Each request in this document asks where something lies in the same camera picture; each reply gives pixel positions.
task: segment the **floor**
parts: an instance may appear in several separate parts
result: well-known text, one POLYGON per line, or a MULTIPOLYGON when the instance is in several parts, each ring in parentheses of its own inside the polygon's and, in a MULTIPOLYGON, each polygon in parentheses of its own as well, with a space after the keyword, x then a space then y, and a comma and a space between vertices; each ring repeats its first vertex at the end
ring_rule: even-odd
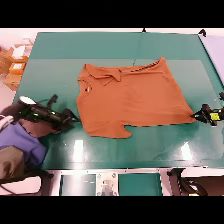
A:
MULTIPOLYGON (((5 107, 12 104, 14 96, 16 94, 15 91, 10 90, 7 86, 5 86, 2 82, 3 76, 0 75, 0 111, 2 111, 5 107)), ((168 176, 166 175, 167 171, 170 169, 162 168, 159 169, 160 175, 161 175, 161 182, 162 182, 162 192, 164 196, 171 195, 171 189, 169 186, 169 180, 168 176)), ((202 167, 190 167, 187 168, 182 176, 219 176, 224 175, 224 169, 208 169, 208 168, 202 168, 202 167)), ((36 185, 35 181, 30 182, 30 186, 36 185)), ((55 172, 55 177, 53 178, 52 182, 52 191, 51 195, 58 195, 58 187, 59 187, 59 172, 55 172)))

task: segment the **orange shirt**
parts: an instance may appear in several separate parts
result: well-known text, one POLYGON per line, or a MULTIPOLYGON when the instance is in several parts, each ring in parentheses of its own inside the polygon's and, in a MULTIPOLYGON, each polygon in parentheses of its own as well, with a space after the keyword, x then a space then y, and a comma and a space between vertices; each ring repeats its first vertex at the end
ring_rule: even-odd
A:
POLYGON ((163 57, 146 66, 85 64, 78 81, 78 110, 90 136, 128 138, 131 133, 125 125, 157 126, 195 121, 163 57))

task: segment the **tabletop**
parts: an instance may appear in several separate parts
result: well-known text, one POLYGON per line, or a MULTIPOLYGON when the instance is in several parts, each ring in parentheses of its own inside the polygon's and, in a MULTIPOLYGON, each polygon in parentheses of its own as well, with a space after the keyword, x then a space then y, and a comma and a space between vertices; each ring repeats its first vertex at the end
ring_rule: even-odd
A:
MULTIPOLYGON (((67 32, 38 33, 14 101, 59 96, 53 106, 78 117, 78 76, 85 63, 98 66, 146 65, 161 56, 193 111, 202 103, 221 107, 218 74, 200 38, 190 34, 67 32)), ((116 169, 144 167, 224 166, 224 128, 192 124, 131 127, 128 139, 90 137, 81 123, 59 135, 40 139, 47 147, 44 169, 116 169)))

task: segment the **table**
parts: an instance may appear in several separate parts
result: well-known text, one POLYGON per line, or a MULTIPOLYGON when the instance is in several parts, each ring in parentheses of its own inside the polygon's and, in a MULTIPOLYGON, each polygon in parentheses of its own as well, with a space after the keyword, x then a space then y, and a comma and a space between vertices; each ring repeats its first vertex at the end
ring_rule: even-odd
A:
MULTIPOLYGON (((168 60, 177 75, 182 68, 180 65, 185 62, 195 68, 192 73, 191 70, 187 73, 194 73, 192 85, 195 92, 191 93, 187 86, 183 91, 194 111, 199 110, 203 102, 220 106, 218 93, 223 91, 223 86, 197 35, 126 32, 39 33, 14 101, 21 95, 40 101, 56 93, 59 100, 53 109, 62 111, 68 107, 78 115, 75 104, 79 93, 77 78, 84 63, 138 65, 161 56, 168 60)), ((182 78, 178 75, 178 83, 186 76, 182 78)), ((222 122, 216 128, 196 122, 163 127, 128 127, 128 130, 133 133, 130 139, 107 139, 90 137, 81 124, 75 124, 70 131, 44 137, 41 142, 48 152, 42 168, 224 167, 222 122), (82 140, 79 150, 75 150, 77 140, 82 140), (186 150, 190 150, 190 157, 184 157, 186 150)))

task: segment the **purple cloth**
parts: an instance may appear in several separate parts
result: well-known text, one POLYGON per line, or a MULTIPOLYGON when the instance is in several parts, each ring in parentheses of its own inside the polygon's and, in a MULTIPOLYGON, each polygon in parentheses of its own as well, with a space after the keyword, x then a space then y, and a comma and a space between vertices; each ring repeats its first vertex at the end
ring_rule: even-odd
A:
POLYGON ((46 148, 37 138, 29 135, 19 124, 10 124, 0 132, 0 150, 15 146, 24 152, 24 161, 27 166, 37 166, 43 162, 46 148))
POLYGON ((199 35, 224 85, 224 37, 199 35))

